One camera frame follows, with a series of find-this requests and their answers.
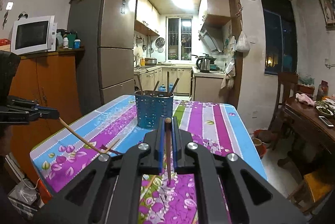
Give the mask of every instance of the floral tablecloth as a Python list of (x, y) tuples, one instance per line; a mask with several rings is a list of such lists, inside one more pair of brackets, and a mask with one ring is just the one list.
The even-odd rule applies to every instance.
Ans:
[[(195, 142), (215, 154), (224, 156), (235, 152), (266, 179), (257, 151), (233, 106), (174, 100), (173, 116), (177, 117), (180, 129), (191, 132)], [(121, 96), (101, 106), (71, 124), (71, 128), (98, 148), (106, 148), (115, 138), (120, 138), (114, 150), (122, 153), (141, 142), (150, 131), (137, 126), (133, 95)], [(97, 156), (97, 152), (66, 129), (30, 153), (36, 171), (52, 193), (61, 190)], [(167, 180), (166, 167), (158, 176), (143, 175), (138, 223), (191, 224), (196, 221), (193, 175), (173, 172), (171, 183)]]

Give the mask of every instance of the table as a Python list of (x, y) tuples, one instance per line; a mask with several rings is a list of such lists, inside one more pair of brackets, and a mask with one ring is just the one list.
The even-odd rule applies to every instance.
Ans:
[[(314, 171), (321, 163), (321, 157), (326, 154), (335, 154), (335, 129), (327, 127), (319, 118), (319, 113), (314, 107), (307, 106), (291, 97), (287, 100), (284, 108), (286, 123), (288, 123), (294, 131), (306, 142), (313, 145), (318, 153), (316, 157), (307, 163), (301, 157), (302, 147), (296, 148), (297, 137), (292, 144), (292, 150), (288, 152), (288, 157), (278, 161), (279, 166), (283, 166), (290, 159), (294, 162), (303, 176)], [(334, 117), (328, 120), (335, 125)]]
[[(235, 152), (267, 179), (252, 140), (232, 105), (174, 100), (173, 115), (179, 128), (191, 132), (195, 142), (215, 154)], [(150, 131), (137, 126), (133, 95), (121, 96), (101, 106), (74, 122), (71, 128), (98, 148), (121, 138), (114, 150), (122, 153), (143, 141)], [(97, 155), (66, 129), (30, 153), (36, 171), (52, 193), (61, 190)], [(138, 223), (192, 223), (196, 216), (193, 175), (173, 172), (170, 184), (166, 169), (159, 176), (143, 175)]]

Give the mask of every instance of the range hood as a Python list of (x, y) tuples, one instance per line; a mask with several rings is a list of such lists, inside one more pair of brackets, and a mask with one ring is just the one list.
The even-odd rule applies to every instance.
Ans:
[(199, 33), (199, 38), (207, 44), (212, 52), (223, 52), (222, 30), (213, 27), (204, 27)]

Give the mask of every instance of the orange cabinet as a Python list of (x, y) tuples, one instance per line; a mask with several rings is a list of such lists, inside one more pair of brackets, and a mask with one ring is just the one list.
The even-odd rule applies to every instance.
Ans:
[[(77, 92), (74, 54), (22, 59), (12, 80), (10, 95), (34, 100), (41, 106), (58, 109), (60, 117), (68, 124), (81, 117)], [(29, 125), (13, 126), (11, 151), (21, 170), (36, 182), (30, 160), (34, 146), (56, 133), (63, 126), (58, 120), (39, 119)]]

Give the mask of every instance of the framed picture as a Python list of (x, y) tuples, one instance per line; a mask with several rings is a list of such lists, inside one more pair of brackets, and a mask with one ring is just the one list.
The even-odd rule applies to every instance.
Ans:
[(325, 17), (326, 28), (335, 28), (335, 0), (319, 0), (323, 15)]

